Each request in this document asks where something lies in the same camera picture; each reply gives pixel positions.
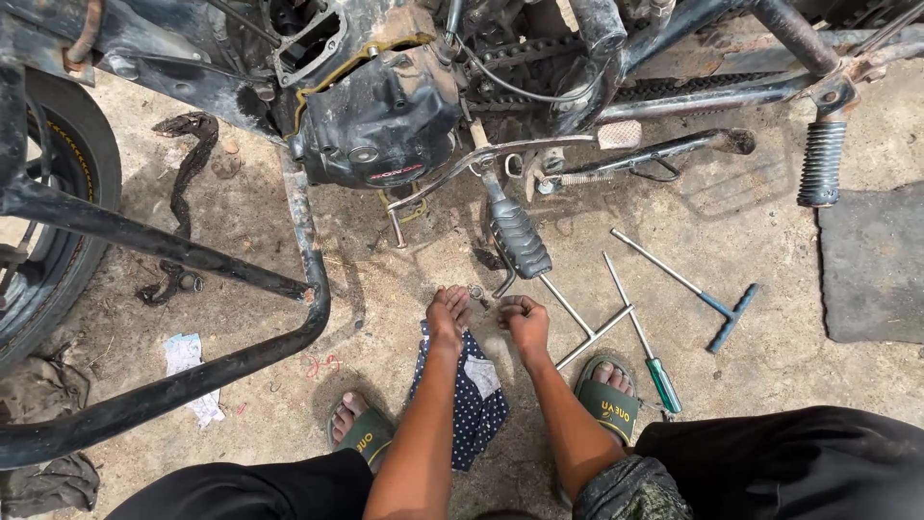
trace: motorcycle wheel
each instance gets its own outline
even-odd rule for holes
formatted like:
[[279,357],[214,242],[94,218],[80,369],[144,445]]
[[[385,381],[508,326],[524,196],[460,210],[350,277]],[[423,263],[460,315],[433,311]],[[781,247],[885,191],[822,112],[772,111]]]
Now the motorcycle wheel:
[[[122,168],[116,137],[96,102],[82,86],[27,70],[26,92],[41,105],[50,130],[52,187],[106,209],[116,210],[122,192]],[[30,155],[41,155],[39,127],[28,112]],[[35,177],[37,160],[30,162]],[[18,245],[28,221],[0,217],[5,241]],[[0,377],[9,374],[42,345],[96,271],[108,243],[38,225],[30,240],[29,260],[6,289],[0,311]]]

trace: rear tire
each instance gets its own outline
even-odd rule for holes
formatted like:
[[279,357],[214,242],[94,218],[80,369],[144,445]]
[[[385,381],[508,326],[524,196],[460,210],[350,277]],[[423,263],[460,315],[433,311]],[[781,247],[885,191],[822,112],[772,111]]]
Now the rear tire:
[[[122,168],[116,137],[103,111],[77,83],[37,70],[27,69],[26,92],[48,119],[55,177],[78,198],[115,211],[121,200]],[[32,115],[29,134],[39,141]],[[49,253],[38,290],[0,312],[0,377],[54,331],[87,287],[108,246],[101,239],[60,229],[45,233],[53,233],[48,240],[55,256]]]

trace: rubber mat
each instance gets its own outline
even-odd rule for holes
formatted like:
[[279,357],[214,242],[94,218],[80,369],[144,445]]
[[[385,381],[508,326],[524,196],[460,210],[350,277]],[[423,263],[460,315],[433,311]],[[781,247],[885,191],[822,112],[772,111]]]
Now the rubber mat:
[[924,343],[924,181],[818,213],[828,337]]

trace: motorcycle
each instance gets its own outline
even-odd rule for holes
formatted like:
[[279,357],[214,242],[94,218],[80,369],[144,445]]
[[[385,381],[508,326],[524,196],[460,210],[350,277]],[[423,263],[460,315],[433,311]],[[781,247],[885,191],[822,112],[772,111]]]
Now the motorcycle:
[[[755,132],[713,129],[638,149],[642,119],[810,98],[796,203],[835,204],[857,83],[924,56],[922,0],[6,0],[0,6],[0,376],[50,332],[108,243],[304,303],[281,336],[98,402],[0,426],[0,467],[87,448],[308,349],[331,294],[311,188],[419,188],[399,212],[464,171],[480,176],[485,235],[516,277],[552,260],[523,205],[624,172],[670,182],[670,159],[746,155]],[[117,212],[116,140],[86,94],[98,68],[280,145],[304,280],[279,275]],[[612,158],[566,167],[593,145]],[[30,157],[30,147],[39,150]],[[456,151],[467,151],[450,164]],[[636,167],[658,163],[662,176]]]

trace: polka dot cloth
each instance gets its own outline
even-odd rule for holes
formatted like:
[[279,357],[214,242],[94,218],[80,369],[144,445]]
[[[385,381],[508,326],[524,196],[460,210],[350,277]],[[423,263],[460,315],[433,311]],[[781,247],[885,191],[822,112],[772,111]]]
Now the polka dot cloth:
[[[420,377],[423,376],[423,364],[430,350],[430,330],[427,320],[420,322],[420,332],[423,334],[423,340],[420,342],[417,367],[414,370],[414,384],[410,387],[410,399],[414,399],[414,393],[420,384]],[[476,384],[466,373],[467,370],[471,371],[470,368],[474,365],[484,367],[490,363],[478,343],[466,330],[462,335],[462,355],[459,356],[456,371],[456,398],[453,412],[453,469],[457,471],[468,471],[475,457],[484,452],[488,441],[497,435],[497,430],[500,429],[510,411],[492,364],[490,365],[491,379],[495,382],[492,386],[485,386],[483,368],[477,369],[479,384]],[[482,397],[485,391],[491,393]]]

